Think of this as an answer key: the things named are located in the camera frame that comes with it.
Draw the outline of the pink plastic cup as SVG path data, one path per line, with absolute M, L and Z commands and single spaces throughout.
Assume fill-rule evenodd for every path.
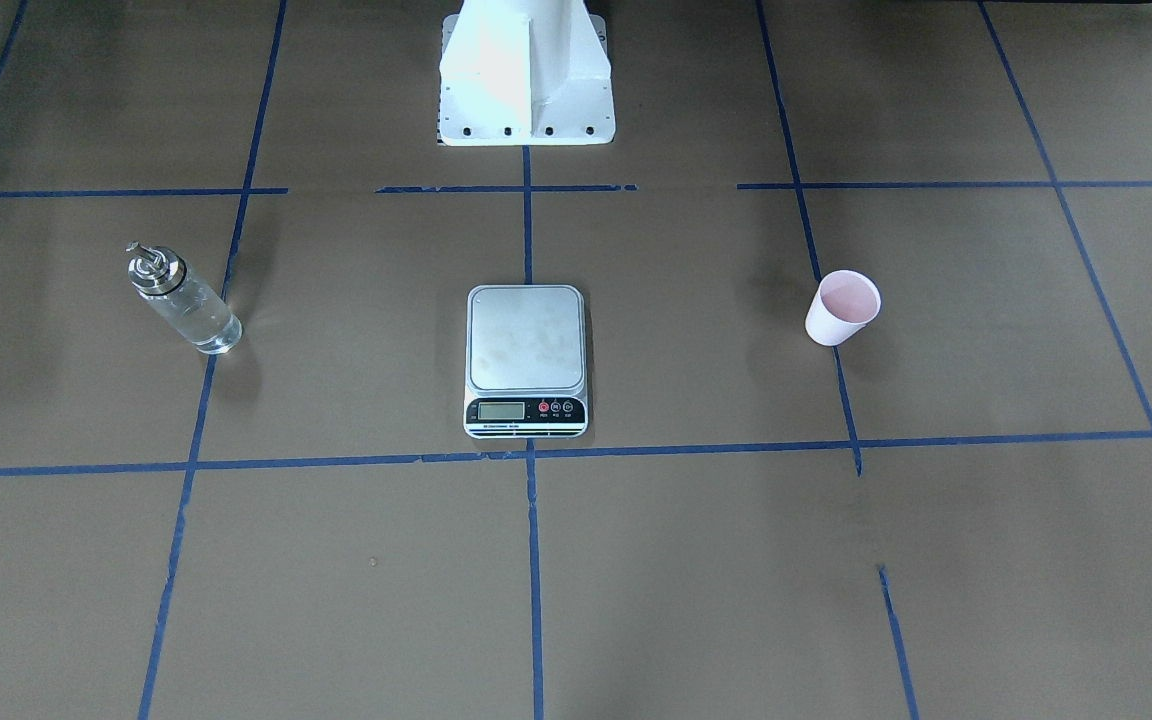
M 873 323 L 882 309 L 882 296 L 867 275 L 836 270 L 823 276 L 805 316 L 810 340 L 836 347 Z

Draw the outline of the clear glass sauce bottle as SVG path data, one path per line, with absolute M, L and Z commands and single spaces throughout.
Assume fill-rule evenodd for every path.
M 241 319 L 169 247 L 132 242 L 127 275 L 134 291 L 200 354 L 219 355 L 241 341 Z

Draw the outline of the silver digital kitchen scale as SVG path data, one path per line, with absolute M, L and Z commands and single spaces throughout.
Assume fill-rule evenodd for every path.
M 463 429 L 476 439 L 590 427 L 584 296 L 571 285 L 480 285 L 467 296 Z

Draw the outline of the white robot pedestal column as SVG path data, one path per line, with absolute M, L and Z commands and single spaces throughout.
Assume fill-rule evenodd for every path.
M 442 22 L 435 132 L 452 147 L 617 135 L 605 18 L 584 1 L 465 1 Z

